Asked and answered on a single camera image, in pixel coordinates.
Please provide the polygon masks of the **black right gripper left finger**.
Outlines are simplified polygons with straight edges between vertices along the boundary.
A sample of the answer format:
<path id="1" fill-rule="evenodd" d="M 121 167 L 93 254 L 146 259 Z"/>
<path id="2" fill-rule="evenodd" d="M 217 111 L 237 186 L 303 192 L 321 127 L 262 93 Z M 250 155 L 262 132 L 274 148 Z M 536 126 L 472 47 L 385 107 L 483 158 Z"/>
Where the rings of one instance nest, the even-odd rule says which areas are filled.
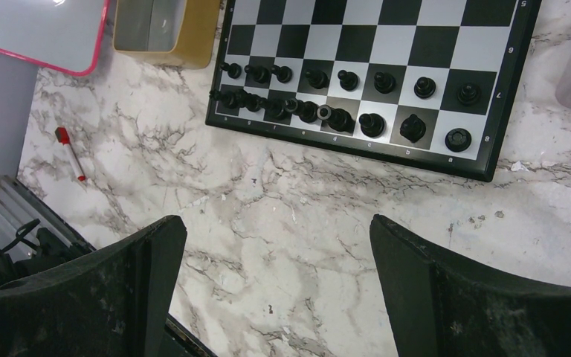
<path id="1" fill-rule="evenodd" d="M 182 356 L 166 322 L 187 229 L 169 215 L 0 286 L 0 356 Z"/>

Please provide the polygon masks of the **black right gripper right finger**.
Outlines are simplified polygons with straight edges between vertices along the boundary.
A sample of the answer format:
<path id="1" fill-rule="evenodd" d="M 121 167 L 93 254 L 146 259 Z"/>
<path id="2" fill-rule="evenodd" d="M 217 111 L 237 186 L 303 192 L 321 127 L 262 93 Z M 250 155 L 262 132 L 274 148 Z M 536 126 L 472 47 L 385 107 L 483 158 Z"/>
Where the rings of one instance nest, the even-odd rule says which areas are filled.
<path id="1" fill-rule="evenodd" d="M 400 356 L 571 356 L 571 287 L 492 268 L 380 214 L 370 243 Z"/>

